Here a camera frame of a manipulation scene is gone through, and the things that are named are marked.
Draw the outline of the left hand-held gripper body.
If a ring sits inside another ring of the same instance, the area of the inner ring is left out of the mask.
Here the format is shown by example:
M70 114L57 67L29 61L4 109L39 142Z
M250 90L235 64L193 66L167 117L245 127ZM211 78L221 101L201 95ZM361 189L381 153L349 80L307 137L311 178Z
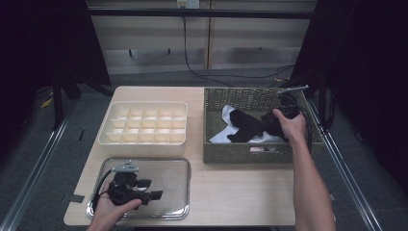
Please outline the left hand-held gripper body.
M108 195L114 205L124 205L127 202L139 199L142 205L149 202L148 188L138 188L140 180L137 176L139 168L128 160L124 164L112 168L115 174L114 180L110 183Z

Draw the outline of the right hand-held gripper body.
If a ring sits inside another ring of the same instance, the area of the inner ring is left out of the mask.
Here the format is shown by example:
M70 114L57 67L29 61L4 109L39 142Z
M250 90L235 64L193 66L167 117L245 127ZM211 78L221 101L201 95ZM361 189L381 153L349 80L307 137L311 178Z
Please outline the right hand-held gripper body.
M278 109L286 118L293 119L298 115L305 115L305 109L301 107L296 99L296 96L308 89L309 86L291 87L279 90L277 92L280 99L280 106Z

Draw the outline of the clear plastic box lid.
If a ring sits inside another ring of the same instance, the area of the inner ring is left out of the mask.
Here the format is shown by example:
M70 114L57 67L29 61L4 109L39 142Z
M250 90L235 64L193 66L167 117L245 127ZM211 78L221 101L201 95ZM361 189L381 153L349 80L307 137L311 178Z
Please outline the clear plastic box lid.
M94 190L87 205L87 216L93 217L96 209L96 197L102 193L106 182L111 183L115 174L113 167L131 160L138 168L139 179L149 179L150 187L147 205L140 205L138 209L126 213L124 219L167 219L177 220L187 216L190 208L190 162L183 158L109 158L103 162ZM150 193L163 191L160 200L151 200Z

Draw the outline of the cream divided storage box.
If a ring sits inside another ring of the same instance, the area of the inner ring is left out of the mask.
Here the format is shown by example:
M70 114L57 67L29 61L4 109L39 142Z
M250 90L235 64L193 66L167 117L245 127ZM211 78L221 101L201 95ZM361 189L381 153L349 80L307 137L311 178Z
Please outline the cream divided storage box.
M185 102L118 101L97 140L113 157L175 157L185 151L187 121Z

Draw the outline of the green woven basket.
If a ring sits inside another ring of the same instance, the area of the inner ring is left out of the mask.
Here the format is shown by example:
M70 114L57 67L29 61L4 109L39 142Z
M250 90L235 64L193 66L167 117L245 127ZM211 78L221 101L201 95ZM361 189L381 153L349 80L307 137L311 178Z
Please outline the green woven basket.
M225 123L221 118L224 106L230 105L257 119L280 106L280 89L206 88L204 89L204 143L205 164L291 164L292 149L287 142L277 143L272 152L251 152L256 143L213 143L210 138L220 132Z

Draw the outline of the person's right hand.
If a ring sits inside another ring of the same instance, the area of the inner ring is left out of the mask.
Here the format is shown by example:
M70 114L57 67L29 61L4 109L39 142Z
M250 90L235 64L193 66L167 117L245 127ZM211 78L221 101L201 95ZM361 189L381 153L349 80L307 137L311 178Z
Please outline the person's right hand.
M278 118L284 136L289 140L289 143L306 142L306 119L302 114L289 119L278 109L274 109L272 112Z

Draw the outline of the person's left hand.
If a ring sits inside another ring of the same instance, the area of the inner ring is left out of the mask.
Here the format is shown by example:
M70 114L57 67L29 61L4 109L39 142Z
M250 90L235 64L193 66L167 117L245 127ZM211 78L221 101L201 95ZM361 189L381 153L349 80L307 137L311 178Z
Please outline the person's left hand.
M87 231L111 231L123 216L141 205L139 199L134 199L124 205L116 206L109 198L106 190L110 184L106 182L100 194L96 210Z

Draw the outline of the black curtain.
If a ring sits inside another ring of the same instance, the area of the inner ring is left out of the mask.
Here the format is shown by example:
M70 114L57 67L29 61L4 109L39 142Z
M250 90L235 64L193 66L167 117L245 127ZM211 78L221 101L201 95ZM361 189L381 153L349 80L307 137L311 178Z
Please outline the black curtain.
M292 79L330 88L408 195L408 0L317 0Z
M0 163L9 159L37 91L111 81L86 0L0 0Z

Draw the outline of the black metal stand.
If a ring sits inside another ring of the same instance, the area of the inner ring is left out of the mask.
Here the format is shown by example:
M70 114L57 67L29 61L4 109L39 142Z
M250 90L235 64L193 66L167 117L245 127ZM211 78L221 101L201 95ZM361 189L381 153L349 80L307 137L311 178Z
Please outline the black metal stand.
M52 87L55 116L53 127L54 130L60 127L64 121L63 92L69 99L79 99L82 95L78 87L79 84L85 84L103 95L112 96L114 94L111 90L108 90L101 84L97 84L95 81L90 80L85 75L69 70L61 65L57 65L54 68Z

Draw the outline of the black horizontal metal bar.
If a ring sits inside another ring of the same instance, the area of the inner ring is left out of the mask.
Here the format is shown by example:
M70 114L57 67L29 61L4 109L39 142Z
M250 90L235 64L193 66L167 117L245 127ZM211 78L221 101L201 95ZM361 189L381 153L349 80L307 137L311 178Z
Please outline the black horizontal metal bar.
M312 19L308 12L270 12L270 11L233 11L233 10L178 10L178 9L105 9L89 8L90 15L106 16L181 16L181 17L231 17L231 18L278 18Z

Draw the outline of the metal floor rail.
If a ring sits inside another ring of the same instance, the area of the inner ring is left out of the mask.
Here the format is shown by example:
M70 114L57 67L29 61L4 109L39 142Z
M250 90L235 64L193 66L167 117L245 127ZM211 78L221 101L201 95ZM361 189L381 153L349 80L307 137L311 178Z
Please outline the metal floor rail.
M76 99L65 100L59 121L56 103L36 109L28 120L10 159L0 168L0 231L15 231L76 105Z
M357 184L338 145L335 143L329 130L323 127L319 118L317 106L314 103L310 103L309 108L311 115L318 125L320 136L324 140L336 169L342 177L344 185L347 188L347 191L352 198L361 219L368 228L368 231L383 231L375 212L371 208L369 202Z

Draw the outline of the white wall power outlet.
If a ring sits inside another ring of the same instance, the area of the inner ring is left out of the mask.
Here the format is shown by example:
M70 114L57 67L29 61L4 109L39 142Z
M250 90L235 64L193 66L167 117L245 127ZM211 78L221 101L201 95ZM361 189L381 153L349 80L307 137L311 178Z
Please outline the white wall power outlet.
M199 9L199 0L176 0L178 9Z

